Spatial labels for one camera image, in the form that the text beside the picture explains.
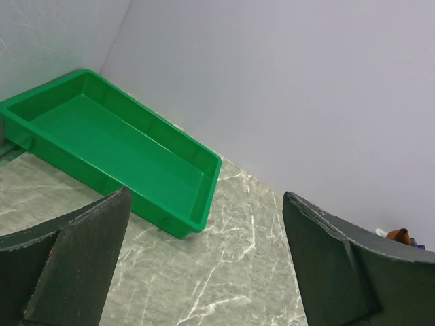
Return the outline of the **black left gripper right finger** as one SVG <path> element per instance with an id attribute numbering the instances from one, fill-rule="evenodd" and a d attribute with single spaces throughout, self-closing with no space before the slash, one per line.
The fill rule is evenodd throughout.
<path id="1" fill-rule="evenodd" d="M 434 252 L 378 236 L 283 195 L 283 222 L 309 325 L 433 325 Z"/>

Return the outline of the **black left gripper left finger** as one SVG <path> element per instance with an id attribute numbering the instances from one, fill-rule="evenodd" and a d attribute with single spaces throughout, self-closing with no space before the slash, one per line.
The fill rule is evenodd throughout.
<path id="1" fill-rule="evenodd" d="M 1 237 L 2 325 L 98 325 L 131 214 L 128 187 Z"/>

